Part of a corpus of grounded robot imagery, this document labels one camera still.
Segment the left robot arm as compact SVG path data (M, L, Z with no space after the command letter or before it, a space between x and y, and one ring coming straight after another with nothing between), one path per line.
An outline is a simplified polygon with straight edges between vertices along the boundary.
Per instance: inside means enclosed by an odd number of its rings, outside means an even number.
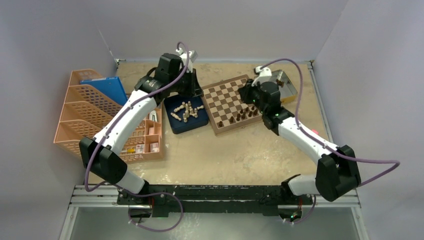
M130 192L129 197L136 204L148 201L149 183L130 171L120 154L142 120L171 93L185 97L202 95L196 69L193 68L198 54L194 50L178 49L176 52L161 55L157 66L138 80L127 102L112 120L94 137L85 136L79 141L86 191L92 191L88 179L93 173L104 182Z

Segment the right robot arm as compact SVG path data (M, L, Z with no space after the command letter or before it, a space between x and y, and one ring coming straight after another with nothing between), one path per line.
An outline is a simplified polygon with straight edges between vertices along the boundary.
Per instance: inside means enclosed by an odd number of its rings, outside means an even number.
M320 195L333 202L361 183L354 150L329 142L296 120L296 116L281 103L279 85L274 82L247 83L238 89L243 103L254 105L261 113L264 125L276 135L288 140L317 166L314 175L295 175L282 182L280 196L288 204L301 195Z

